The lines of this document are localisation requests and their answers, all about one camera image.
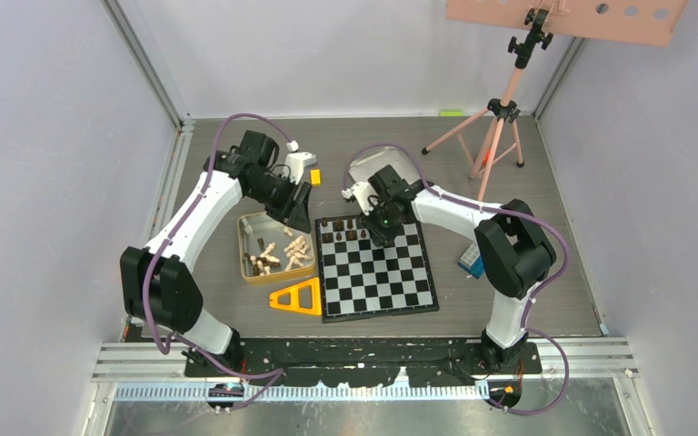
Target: yellow triangular frame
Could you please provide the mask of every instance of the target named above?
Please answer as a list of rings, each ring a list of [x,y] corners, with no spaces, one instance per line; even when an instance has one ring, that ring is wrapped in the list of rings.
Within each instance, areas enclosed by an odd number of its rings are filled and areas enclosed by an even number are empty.
[[[312,308],[304,309],[301,307],[301,301],[299,297],[299,292],[306,286],[312,287]],[[279,297],[290,294],[290,304],[279,303]],[[320,278],[314,277],[305,282],[300,282],[294,284],[293,286],[288,286],[282,290],[272,292],[269,295],[269,306],[273,309],[279,309],[280,311],[289,311],[302,313],[304,315],[314,315],[321,316],[323,314],[323,302],[320,296]]]

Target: white wall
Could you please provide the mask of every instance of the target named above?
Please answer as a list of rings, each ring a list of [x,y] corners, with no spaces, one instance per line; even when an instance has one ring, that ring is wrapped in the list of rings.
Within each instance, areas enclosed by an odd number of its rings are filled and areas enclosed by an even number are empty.
[[[0,1],[0,434],[79,430],[172,125],[97,1]]]
[[[609,329],[667,434],[698,434],[698,2],[666,49],[588,43],[543,131]]]
[[[446,21],[445,0],[123,3],[173,98],[198,118],[476,111],[501,96],[510,37],[525,36]],[[535,108],[569,42],[537,49],[521,109]]]

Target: black and white chessboard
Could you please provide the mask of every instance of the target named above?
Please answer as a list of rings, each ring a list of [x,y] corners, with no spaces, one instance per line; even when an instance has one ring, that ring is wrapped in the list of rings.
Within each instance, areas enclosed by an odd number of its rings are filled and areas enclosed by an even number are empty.
[[[334,228],[338,220],[342,231]],[[356,225],[351,216],[315,222],[323,322],[439,310],[421,225],[406,224],[390,247],[374,245]]]

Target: wood grain surface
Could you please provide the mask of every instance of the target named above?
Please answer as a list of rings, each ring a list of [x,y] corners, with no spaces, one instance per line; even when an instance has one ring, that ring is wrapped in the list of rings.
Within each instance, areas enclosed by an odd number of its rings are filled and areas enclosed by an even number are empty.
[[[398,143],[421,157],[427,178],[453,193],[474,198],[479,180],[468,178],[470,165],[458,142],[451,139],[421,156],[422,147],[458,124],[462,118],[346,118],[293,119],[278,123],[298,141],[301,149],[317,155],[322,185],[312,190],[310,218],[358,213],[356,204],[341,197],[342,176],[347,159],[360,147],[386,141]],[[490,118],[472,124],[464,133],[476,153]],[[567,238],[573,259],[567,274],[549,286],[534,306],[529,325],[553,335],[600,335],[584,277],[579,253],[573,245],[561,199],[536,125],[530,117],[517,121],[523,144],[524,168],[515,166],[508,156],[494,166],[485,200],[506,203],[513,198],[527,202],[533,213],[546,220]],[[177,195],[178,209],[194,187],[202,165],[210,153],[219,120],[197,122],[186,158]],[[271,135],[284,150],[284,140],[269,126],[256,121],[235,121],[221,139],[220,149],[239,144],[242,133],[254,129]],[[512,142],[508,129],[500,151]],[[323,324],[320,317],[271,309],[269,293],[297,281],[272,285],[247,284],[240,274],[236,220],[263,207],[243,199],[210,237],[194,269],[194,278],[204,296],[204,307],[218,320],[243,336],[442,336],[479,335],[488,323],[494,290],[483,277],[468,278],[456,265],[470,242],[455,233],[424,224],[424,239],[429,251],[434,284],[440,302],[439,312],[384,316],[371,320]],[[561,262],[562,250],[553,240]]]

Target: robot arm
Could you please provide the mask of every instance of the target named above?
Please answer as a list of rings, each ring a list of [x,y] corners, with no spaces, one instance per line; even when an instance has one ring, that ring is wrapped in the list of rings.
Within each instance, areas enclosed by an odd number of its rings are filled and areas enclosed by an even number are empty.
[[[498,370],[512,363],[525,343],[528,335],[523,317],[528,294],[547,276],[555,251],[538,225],[482,210],[490,206],[531,214],[525,203],[482,203],[438,186],[433,189],[436,193],[425,190],[420,180],[409,184],[387,165],[367,182],[355,183],[342,194],[360,204],[360,225],[368,229],[377,245],[392,241],[402,234],[402,224],[414,221],[439,225],[477,242],[485,275],[496,290],[481,349],[486,366]],[[478,207],[445,200],[442,194]],[[516,237],[516,242],[511,243],[508,236]]]
[[[128,247],[120,259],[125,310],[145,318],[142,289],[149,280],[150,306],[157,324],[181,333],[210,353],[222,355],[234,331],[203,309],[203,297],[191,274],[196,258],[224,216],[243,197],[262,203],[276,221],[310,233],[308,200],[312,185],[299,183],[307,165],[316,157],[305,152],[285,158],[287,176],[271,172],[279,154],[277,143],[258,132],[244,133],[239,146],[217,153],[207,189],[209,159],[189,195],[170,223],[145,248]],[[153,277],[146,278],[148,264],[164,240],[169,240],[156,262]]]

